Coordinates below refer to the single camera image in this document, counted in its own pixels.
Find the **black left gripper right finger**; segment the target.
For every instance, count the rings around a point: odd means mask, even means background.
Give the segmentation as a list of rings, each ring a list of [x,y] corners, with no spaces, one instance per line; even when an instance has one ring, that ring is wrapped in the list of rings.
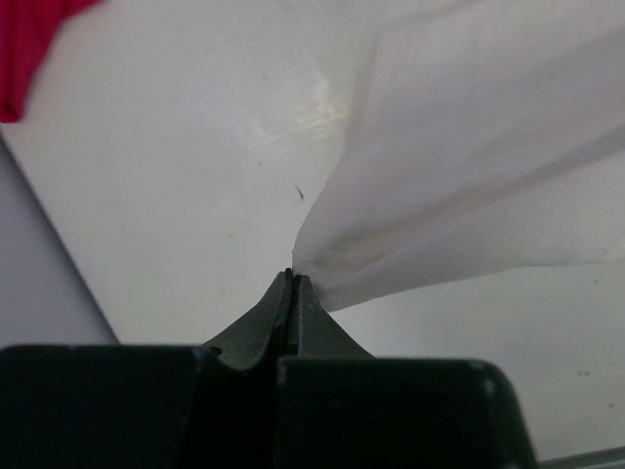
[[[379,359],[296,281],[277,366],[279,468],[533,468],[515,390],[473,359]]]

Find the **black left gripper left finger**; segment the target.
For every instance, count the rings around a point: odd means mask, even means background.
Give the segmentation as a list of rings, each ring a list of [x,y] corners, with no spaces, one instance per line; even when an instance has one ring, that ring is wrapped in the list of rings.
[[[1,353],[5,468],[269,468],[292,275],[202,345]]]

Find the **white printed t-shirt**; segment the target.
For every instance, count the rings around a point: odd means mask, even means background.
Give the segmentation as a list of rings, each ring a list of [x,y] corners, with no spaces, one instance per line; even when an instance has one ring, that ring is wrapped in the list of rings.
[[[623,3],[476,1],[379,35],[293,267],[337,311],[623,257]]]

